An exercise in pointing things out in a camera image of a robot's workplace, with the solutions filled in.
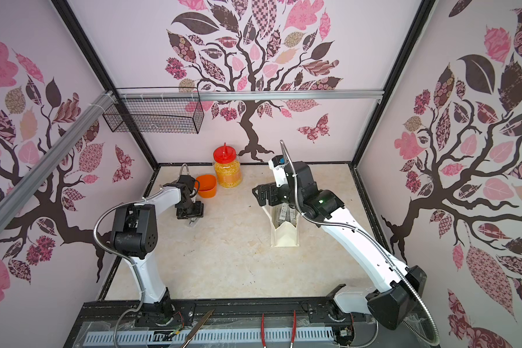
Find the clear compass set case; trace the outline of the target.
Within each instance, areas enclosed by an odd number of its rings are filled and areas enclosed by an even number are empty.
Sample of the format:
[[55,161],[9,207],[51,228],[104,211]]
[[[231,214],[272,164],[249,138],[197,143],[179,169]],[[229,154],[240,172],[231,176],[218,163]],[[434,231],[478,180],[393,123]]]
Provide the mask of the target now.
[[192,226],[196,225],[200,220],[201,220],[201,218],[193,217],[193,218],[189,219],[188,226],[192,227]]
[[297,212],[294,207],[288,204],[282,204],[277,214],[277,226],[281,226],[284,223],[290,223],[294,227],[297,226]]

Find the cream canvas tote bag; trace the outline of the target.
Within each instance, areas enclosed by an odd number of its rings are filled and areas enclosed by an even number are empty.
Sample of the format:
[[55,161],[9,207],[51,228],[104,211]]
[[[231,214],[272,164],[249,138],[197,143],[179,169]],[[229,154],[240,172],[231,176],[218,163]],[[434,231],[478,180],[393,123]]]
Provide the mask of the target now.
[[268,216],[271,225],[271,247],[299,247],[300,230],[298,225],[301,215],[296,210],[296,227],[290,223],[284,223],[281,226],[277,226],[277,214],[281,205],[282,204],[275,207],[262,207],[264,213]]

